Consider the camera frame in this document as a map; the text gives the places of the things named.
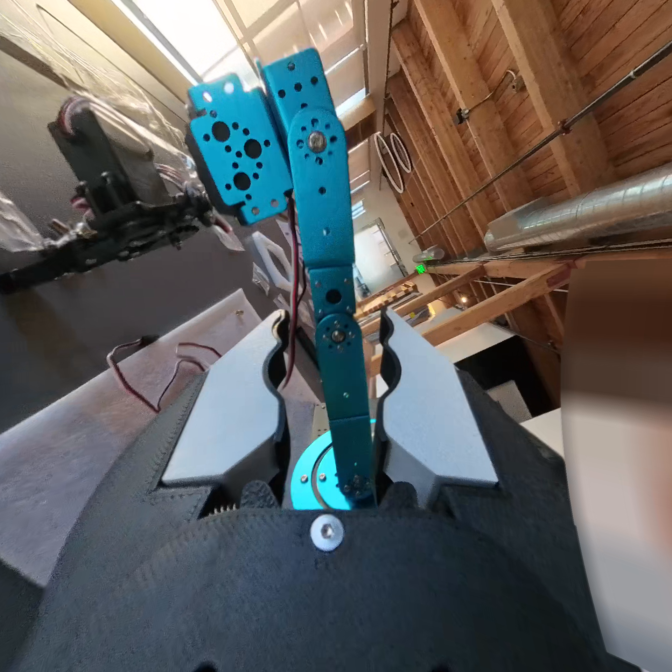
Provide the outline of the crumpled clear plastic bag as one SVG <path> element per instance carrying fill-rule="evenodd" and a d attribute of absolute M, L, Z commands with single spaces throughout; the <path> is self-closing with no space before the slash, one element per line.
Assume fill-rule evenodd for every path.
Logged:
<path fill-rule="evenodd" d="M 133 148 L 165 156 L 175 180 L 196 179 L 196 166 L 183 135 L 166 119 L 150 97 L 125 74 L 112 66 L 85 60 L 53 36 L 38 31 L 29 38 L 41 59 L 55 70 L 73 97 L 90 105 L 109 125 L 126 135 Z"/>

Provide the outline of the silver air duct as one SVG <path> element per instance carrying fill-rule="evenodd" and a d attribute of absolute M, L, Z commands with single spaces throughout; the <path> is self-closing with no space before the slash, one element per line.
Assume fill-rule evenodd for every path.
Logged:
<path fill-rule="evenodd" d="M 484 245 L 495 253 L 671 225 L 671 163 L 553 204 L 541 197 L 493 220 Z"/>

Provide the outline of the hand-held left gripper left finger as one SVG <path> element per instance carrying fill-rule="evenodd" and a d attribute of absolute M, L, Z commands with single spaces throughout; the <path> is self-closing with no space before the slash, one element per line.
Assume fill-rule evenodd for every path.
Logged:
<path fill-rule="evenodd" d="M 220 487 L 239 501 L 252 481 L 284 498 L 290 438 L 279 386 L 290 314 L 276 310 L 206 374 L 162 476 L 168 487 Z"/>

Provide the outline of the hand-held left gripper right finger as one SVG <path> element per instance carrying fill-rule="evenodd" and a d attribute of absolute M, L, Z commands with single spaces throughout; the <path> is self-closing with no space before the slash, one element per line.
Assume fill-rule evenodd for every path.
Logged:
<path fill-rule="evenodd" d="M 497 486 L 454 365 L 393 310 L 382 311 L 379 336 L 387 385 L 376 416 L 383 474 L 410 484 L 421 508 L 430 508 L 447 484 Z"/>

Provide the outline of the white foam sheet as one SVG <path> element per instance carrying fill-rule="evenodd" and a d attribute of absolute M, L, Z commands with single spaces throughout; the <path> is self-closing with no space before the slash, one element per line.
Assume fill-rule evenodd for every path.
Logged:
<path fill-rule="evenodd" d="M 130 349 L 120 362 L 127 381 L 155 403 L 176 355 L 210 363 L 262 321 L 251 290 L 235 290 L 199 315 Z M 235 315 L 243 309 L 244 316 Z M 108 369 L 1 435 L 1 560 L 44 588 L 72 526 L 116 458 L 156 415 L 124 391 Z"/>

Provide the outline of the blue toy robot arm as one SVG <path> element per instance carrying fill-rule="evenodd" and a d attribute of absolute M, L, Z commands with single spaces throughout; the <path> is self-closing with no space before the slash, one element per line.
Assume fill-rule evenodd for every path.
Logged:
<path fill-rule="evenodd" d="M 363 337 L 355 318 L 354 231 L 348 148 L 323 63 L 307 48 L 258 66 L 262 88 L 247 90 L 236 74 L 189 89 L 185 142 L 197 183 L 175 180 L 152 150 L 133 148 L 125 134 L 71 96 L 48 130 L 79 183 L 72 206 L 81 222 L 46 239 L 40 260 L 1 274 L 1 294 L 31 289 L 156 248 L 179 247 L 200 228 L 226 231 L 223 215 L 251 226 L 288 215 L 293 260 L 289 382 L 295 358 L 300 290 L 310 281 L 317 361 L 323 382 L 334 490 L 323 507 L 353 510 L 376 504 Z"/>

